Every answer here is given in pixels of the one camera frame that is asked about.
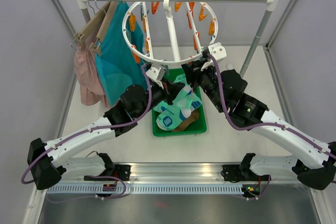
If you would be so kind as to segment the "brown ribbed sock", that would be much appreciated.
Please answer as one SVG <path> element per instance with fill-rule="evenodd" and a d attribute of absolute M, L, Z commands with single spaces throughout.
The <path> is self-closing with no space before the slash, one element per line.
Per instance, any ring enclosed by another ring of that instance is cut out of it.
<path fill-rule="evenodd" d="M 199 119 L 199 111 L 194 110 L 191 115 L 184 121 L 182 121 L 178 127 L 172 130 L 172 132 L 183 132 L 188 126 L 196 122 Z"/>

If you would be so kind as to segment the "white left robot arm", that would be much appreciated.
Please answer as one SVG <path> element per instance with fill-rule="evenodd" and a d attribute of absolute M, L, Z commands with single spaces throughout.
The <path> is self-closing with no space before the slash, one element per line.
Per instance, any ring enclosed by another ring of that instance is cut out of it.
<path fill-rule="evenodd" d="M 44 142 L 30 142 L 24 175 L 31 173 L 31 182 L 38 190 L 48 189 L 67 175 L 99 176 L 110 180 L 114 164 L 107 154 L 98 154 L 92 161 L 75 156 L 100 142 L 117 138 L 137 126 L 154 106 L 172 102 L 185 87 L 183 83 L 164 80 L 163 86 L 150 84 L 147 89 L 133 84 L 121 94 L 119 101 L 95 122 L 65 137 Z"/>

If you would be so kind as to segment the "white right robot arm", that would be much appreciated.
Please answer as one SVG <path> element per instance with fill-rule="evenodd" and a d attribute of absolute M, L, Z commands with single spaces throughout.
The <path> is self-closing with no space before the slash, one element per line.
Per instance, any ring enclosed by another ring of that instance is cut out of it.
<path fill-rule="evenodd" d="M 246 94 L 247 82 L 234 69 L 218 72 L 216 67 L 202 70 L 201 66 L 200 61 L 182 66 L 188 84 L 200 87 L 234 129 L 261 135 L 290 153 L 287 156 L 247 153 L 238 169 L 244 180 L 268 175 L 296 178 L 316 190 L 335 183 L 335 142 L 320 142 L 302 133 L 267 105 Z"/>

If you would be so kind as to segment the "mint patterned sock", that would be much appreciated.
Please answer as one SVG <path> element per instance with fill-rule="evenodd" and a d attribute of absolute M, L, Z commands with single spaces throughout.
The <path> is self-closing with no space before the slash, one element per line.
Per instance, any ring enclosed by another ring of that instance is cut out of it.
<path fill-rule="evenodd" d="M 186 120 L 194 110 L 198 110 L 202 106 L 200 98 L 187 84 L 185 74 L 177 76 L 174 82 L 185 84 L 181 91 L 182 94 L 178 95 L 172 105 L 162 101 L 153 108 L 155 112 L 159 113 L 155 120 L 157 126 L 161 130 L 170 132 Z"/>

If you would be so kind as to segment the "white round clip hanger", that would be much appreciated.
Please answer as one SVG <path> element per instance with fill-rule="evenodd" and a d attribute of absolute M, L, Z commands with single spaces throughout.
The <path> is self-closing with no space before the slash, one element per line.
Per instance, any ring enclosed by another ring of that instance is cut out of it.
<path fill-rule="evenodd" d="M 195 25 L 195 20 L 193 17 L 194 6 L 196 3 L 200 4 L 201 9 L 199 13 L 199 19 L 203 20 L 208 15 L 211 16 L 210 25 L 209 25 L 209 36 L 210 36 L 210 44 L 217 43 L 216 38 L 218 34 L 218 21 L 215 12 L 209 6 L 209 2 L 217 1 L 217 0 L 130 0 L 134 3 L 129 7 L 127 13 L 125 14 L 122 21 L 122 32 L 124 36 L 124 40 L 127 46 L 130 48 L 134 55 L 137 55 L 139 58 L 143 59 L 146 62 L 162 65 L 162 66 L 174 66 L 174 65 L 182 65 L 185 63 L 192 62 L 194 60 L 200 59 L 202 56 L 202 51 L 205 46 L 201 45 L 200 42 L 200 32 L 197 30 Z M 149 16 L 147 12 L 147 3 L 150 3 L 150 12 L 154 15 L 157 12 L 157 9 L 160 5 L 163 6 L 163 10 L 165 13 L 165 19 L 167 22 L 167 28 L 169 33 L 169 39 L 171 44 L 172 56 L 173 59 L 171 61 L 165 61 L 156 59 L 154 55 L 154 51 L 152 48 L 152 34 L 150 32 L 150 24 L 149 24 Z M 178 44 L 177 33 L 175 28 L 174 16 L 173 14 L 181 9 L 181 5 L 185 3 L 186 13 L 187 13 L 187 23 L 188 27 L 192 31 L 192 40 L 194 50 L 196 52 L 195 55 L 190 56 L 189 58 L 182 59 L 180 54 L 180 47 Z M 136 18 L 133 14 L 133 11 L 139 7 L 141 11 L 143 11 L 142 21 L 143 21 L 143 30 L 145 32 L 145 52 L 142 53 L 137 47 L 131 42 L 128 33 L 135 30 Z"/>

